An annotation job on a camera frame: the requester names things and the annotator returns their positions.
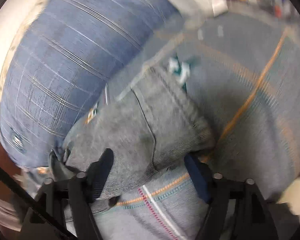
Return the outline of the blue plaid pillow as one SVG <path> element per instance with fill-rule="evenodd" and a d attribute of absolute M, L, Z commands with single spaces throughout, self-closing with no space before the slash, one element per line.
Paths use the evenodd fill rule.
<path fill-rule="evenodd" d="M 25 32 L 0 103 L 0 141 L 25 168 L 47 165 L 106 82 L 176 8 L 168 0 L 49 0 Z"/>

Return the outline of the grey star-patterned bed sheet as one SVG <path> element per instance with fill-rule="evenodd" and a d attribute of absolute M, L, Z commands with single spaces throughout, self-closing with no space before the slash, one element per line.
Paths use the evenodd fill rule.
<path fill-rule="evenodd" d="M 267 199 L 300 173 L 300 23 L 228 12 L 187 30 L 173 14 L 85 115 L 123 98 L 154 66 L 174 77 L 207 121 L 215 144 L 201 152 L 215 170 L 256 179 Z M 62 152 L 64 140 L 53 149 Z M 117 198 L 114 207 L 92 206 L 104 239 L 193 239 L 207 211 L 183 159 Z"/>

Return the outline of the grey denim pants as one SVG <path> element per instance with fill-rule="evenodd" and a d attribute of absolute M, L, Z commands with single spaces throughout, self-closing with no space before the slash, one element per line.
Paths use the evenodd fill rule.
<path fill-rule="evenodd" d="M 160 66 L 137 76 L 120 100 L 83 116 L 49 155 L 57 180 L 86 171 L 111 149 L 114 161 L 98 199 L 118 197 L 152 180 L 190 152 L 214 146 L 198 107 Z"/>

